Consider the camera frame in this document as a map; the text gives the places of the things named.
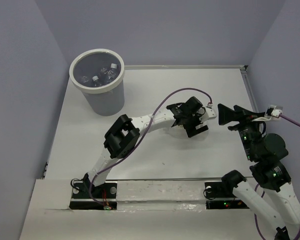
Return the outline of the clear crushed bottle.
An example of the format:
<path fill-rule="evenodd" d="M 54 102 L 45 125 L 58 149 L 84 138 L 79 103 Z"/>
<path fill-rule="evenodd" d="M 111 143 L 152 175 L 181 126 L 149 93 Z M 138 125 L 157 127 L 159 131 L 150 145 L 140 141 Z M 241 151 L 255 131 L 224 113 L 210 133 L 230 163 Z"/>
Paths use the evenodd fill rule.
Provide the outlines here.
<path fill-rule="evenodd" d="M 118 65 L 115 63 L 112 63 L 106 73 L 105 82 L 107 84 L 113 82 L 118 76 Z"/>

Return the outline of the clear unlabelled bottle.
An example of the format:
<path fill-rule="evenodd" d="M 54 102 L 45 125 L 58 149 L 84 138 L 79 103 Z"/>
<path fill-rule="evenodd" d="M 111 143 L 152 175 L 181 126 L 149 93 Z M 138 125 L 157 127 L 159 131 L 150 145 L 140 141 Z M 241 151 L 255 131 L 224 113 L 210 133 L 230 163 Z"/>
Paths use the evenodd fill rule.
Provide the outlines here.
<path fill-rule="evenodd" d="M 95 75 L 92 77 L 92 87 L 99 88 L 103 86 L 103 80 L 101 77 Z"/>

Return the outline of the clear bottle cream label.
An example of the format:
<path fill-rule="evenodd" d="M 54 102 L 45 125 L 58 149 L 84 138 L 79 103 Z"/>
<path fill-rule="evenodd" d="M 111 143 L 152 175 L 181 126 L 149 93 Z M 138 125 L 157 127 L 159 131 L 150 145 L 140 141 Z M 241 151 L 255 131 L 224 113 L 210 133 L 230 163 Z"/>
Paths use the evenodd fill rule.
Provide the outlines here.
<path fill-rule="evenodd" d="M 204 141 L 209 135 L 209 130 L 206 130 L 204 132 L 201 132 L 201 133 L 189 138 L 186 133 L 186 130 L 182 126 L 164 128 L 162 131 L 165 134 L 170 135 L 171 137 L 176 138 L 176 139 L 182 139 L 182 140 L 188 139 L 188 140 L 193 140 L 193 141 Z"/>

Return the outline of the blue label bottle front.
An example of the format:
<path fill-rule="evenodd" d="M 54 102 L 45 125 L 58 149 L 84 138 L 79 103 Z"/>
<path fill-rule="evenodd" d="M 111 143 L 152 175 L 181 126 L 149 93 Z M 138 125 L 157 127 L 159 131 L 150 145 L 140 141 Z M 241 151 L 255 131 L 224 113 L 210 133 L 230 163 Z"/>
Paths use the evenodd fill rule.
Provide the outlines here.
<path fill-rule="evenodd" d="M 108 69 L 107 67 L 100 67 L 100 68 L 98 69 L 98 78 L 99 78 L 100 80 L 104 80 L 105 77 L 106 77 L 107 74 L 108 74 L 108 71 L 109 71 L 109 69 Z"/>

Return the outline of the blue label bottle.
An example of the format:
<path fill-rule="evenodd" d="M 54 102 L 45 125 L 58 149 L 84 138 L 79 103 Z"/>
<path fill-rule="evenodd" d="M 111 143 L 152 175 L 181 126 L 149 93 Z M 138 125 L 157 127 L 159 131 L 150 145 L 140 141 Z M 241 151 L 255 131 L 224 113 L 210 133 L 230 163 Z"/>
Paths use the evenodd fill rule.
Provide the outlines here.
<path fill-rule="evenodd" d="M 107 74 L 108 74 L 108 71 L 109 71 L 109 69 L 108 69 L 107 67 L 100 67 L 100 68 L 98 69 L 98 78 L 99 78 L 100 80 L 104 80 L 105 77 L 106 77 Z"/>
<path fill-rule="evenodd" d="M 88 85 L 91 79 L 88 76 L 81 76 L 79 80 L 82 85 Z"/>

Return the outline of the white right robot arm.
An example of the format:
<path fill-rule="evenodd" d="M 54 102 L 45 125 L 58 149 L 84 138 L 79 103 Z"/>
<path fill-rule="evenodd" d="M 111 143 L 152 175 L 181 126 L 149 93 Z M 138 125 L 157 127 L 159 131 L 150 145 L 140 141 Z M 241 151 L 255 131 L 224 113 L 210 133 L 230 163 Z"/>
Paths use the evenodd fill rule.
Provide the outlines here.
<path fill-rule="evenodd" d="M 285 119 L 280 106 L 271 105 L 265 112 L 252 112 L 238 105 L 229 108 L 218 104 L 218 123 L 239 133 L 246 158 L 253 162 L 253 178 L 274 204 L 271 207 L 237 170 L 221 178 L 220 190 L 225 196 L 234 195 L 254 213 L 263 218 L 274 232 L 276 240 L 300 240 L 300 202 L 296 197 L 291 176 L 281 160 L 288 156 L 284 139 L 276 133 L 262 133 L 260 125 Z"/>

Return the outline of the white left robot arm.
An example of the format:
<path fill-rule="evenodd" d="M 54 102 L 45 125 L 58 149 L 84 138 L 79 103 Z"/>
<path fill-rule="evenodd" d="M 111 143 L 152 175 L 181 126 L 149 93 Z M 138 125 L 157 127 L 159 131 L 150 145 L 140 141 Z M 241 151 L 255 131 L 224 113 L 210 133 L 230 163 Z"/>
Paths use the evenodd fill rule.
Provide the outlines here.
<path fill-rule="evenodd" d="M 105 133 L 101 156 L 82 179 L 84 193 L 95 200 L 111 169 L 131 155 L 146 134 L 181 127 L 186 136 L 192 138 L 207 131 L 207 121 L 215 117 L 213 103 L 204 106 L 194 96 L 164 109 L 158 107 L 152 114 L 140 117 L 121 115 Z"/>

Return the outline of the white round plastic bin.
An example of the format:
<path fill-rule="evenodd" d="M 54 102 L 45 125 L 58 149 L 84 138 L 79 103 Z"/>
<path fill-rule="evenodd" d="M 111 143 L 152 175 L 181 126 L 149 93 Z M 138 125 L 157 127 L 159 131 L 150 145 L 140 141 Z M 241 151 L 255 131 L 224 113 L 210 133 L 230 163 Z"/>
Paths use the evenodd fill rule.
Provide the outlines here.
<path fill-rule="evenodd" d="M 111 83 L 102 80 L 101 87 L 92 87 L 92 77 L 98 76 L 98 69 L 118 65 L 117 78 Z M 89 84 L 82 85 L 80 77 L 90 78 Z M 70 64 L 69 80 L 83 94 L 92 110 L 100 116 L 117 114 L 125 104 L 124 91 L 125 63 L 122 57 L 109 49 L 97 48 L 78 55 Z"/>

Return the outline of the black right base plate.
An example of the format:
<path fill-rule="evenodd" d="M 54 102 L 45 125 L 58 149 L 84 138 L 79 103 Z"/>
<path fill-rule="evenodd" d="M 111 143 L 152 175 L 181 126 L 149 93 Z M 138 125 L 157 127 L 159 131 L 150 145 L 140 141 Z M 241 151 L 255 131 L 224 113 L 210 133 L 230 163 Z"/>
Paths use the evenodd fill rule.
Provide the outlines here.
<path fill-rule="evenodd" d="M 221 181 L 204 183 L 203 196 L 207 210 L 248 209 L 249 207 L 238 197 L 230 193 Z"/>

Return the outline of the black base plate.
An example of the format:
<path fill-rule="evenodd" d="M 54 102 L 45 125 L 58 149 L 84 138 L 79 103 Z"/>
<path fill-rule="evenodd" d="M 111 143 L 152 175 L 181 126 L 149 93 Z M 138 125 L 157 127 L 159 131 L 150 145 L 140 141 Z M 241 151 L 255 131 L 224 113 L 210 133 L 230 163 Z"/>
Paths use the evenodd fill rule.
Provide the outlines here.
<path fill-rule="evenodd" d="M 249 207 L 238 197 L 230 193 L 221 181 L 204 183 L 203 196 L 207 210 L 248 209 Z"/>
<path fill-rule="evenodd" d="M 89 186 L 82 180 L 73 179 L 70 183 L 72 193 L 69 208 L 71 210 L 116 210 L 117 209 L 117 182 L 106 181 L 98 187 Z"/>

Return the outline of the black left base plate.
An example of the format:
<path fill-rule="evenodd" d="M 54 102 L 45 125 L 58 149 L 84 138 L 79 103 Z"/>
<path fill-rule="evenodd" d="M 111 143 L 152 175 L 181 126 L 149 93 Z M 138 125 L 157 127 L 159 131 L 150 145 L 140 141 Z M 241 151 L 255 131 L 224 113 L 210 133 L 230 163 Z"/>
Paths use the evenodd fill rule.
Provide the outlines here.
<path fill-rule="evenodd" d="M 106 181 L 98 187 L 89 186 L 82 180 L 73 179 L 70 183 L 72 193 L 69 208 L 71 210 L 116 210 L 117 209 L 117 182 Z"/>

